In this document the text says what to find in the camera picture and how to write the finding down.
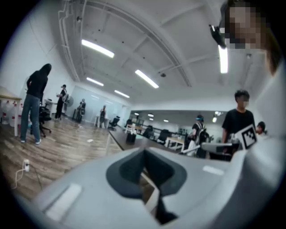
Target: wood plank flooring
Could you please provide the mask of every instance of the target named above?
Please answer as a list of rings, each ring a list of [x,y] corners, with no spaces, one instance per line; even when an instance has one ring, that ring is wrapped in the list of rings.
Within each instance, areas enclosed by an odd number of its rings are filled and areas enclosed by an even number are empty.
[[[14,186],[15,172],[21,169],[24,159],[29,159],[43,187],[46,187],[77,165],[105,156],[106,129],[97,129],[91,123],[77,124],[65,117],[61,121],[46,122],[44,126],[50,128],[52,133],[45,131],[46,138],[42,137],[41,144],[37,146],[29,130],[27,142],[23,144],[20,137],[14,136],[12,127],[0,124],[0,165],[11,187]],[[111,142],[109,153],[120,151],[116,143]],[[17,182],[15,191],[29,200],[41,191],[32,167]]]

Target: white sneaker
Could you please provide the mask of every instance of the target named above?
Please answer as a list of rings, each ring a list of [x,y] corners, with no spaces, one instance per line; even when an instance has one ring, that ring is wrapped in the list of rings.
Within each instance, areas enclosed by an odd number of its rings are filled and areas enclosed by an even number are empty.
[[[42,139],[40,139],[40,141],[36,142],[35,144],[40,145],[41,141],[42,141]]]

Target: white ceiling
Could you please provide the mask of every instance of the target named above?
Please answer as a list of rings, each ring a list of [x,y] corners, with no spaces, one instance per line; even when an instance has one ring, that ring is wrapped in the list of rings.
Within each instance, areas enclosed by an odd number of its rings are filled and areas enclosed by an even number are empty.
[[[167,119],[169,123],[192,126],[196,122],[197,115],[202,115],[204,117],[204,123],[212,123],[215,111],[199,111],[199,110],[138,110],[131,111],[131,115],[136,117],[134,113],[139,114],[139,118],[142,120],[149,120],[148,114],[153,114],[154,122],[163,122]],[[217,124],[222,125],[226,112],[222,115],[217,116]]]
[[[133,100],[145,94],[155,95],[156,91],[135,74],[137,69],[166,93],[206,84],[255,91],[261,75],[266,75],[263,53],[231,49],[228,74],[220,73],[218,47],[209,24],[218,25],[222,2],[86,1],[82,38],[107,48],[115,56],[111,59],[81,47],[80,23],[67,24],[67,33],[73,40],[71,55],[80,80],[91,77],[103,83],[107,92],[119,90]],[[74,21],[81,16],[83,6],[84,0],[74,4]],[[246,58],[247,53],[252,54],[251,59]],[[160,76],[162,72],[166,73],[165,78]]]

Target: fluorescent tube light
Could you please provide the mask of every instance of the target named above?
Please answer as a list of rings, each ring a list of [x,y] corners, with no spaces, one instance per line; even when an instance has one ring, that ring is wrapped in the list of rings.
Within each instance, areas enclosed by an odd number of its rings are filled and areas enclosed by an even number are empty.
[[[86,46],[86,47],[92,48],[92,49],[94,49],[94,50],[96,50],[98,52],[101,52],[101,53],[109,56],[110,58],[114,57],[114,53],[113,52],[111,52],[111,51],[107,50],[106,48],[103,48],[103,47],[101,47],[101,46],[99,46],[97,44],[91,43],[91,42],[89,42],[87,40],[82,39],[81,40],[81,44]]]
[[[126,98],[130,98],[129,95],[125,95],[125,94],[123,94],[123,93],[120,92],[120,91],[115,90],[114,92],[117,93],[117,94],[120,94],[120,95],[122,95],[122,96],[124,96],[124,97],[126,97]]]
[[[98,82],[98,81],[95,81],[95,80],[93,80],[93,79],[91,79],[91,78],[86,78],[88,81],[90,81],[90,82],[92,82],[92,83],[95,83],[95,84],[98,84],[98,85],[100,85],[100,86],[102,86],[103,87],[103,84],[102,83],[100,83],[100,82]]]
[[[219,46],[219,59],[220,59],[220,73],[225,74],[228,72],[227,48],[223,49],[221,46]]]
[[[142,79],[144,79],[147,83],[149,83],[153,88],[159,88],[159,86],[154,83],[148,76],[146,76],[143,72],[140,70],[136,70],[135,72],[138,76],[140,76]]]

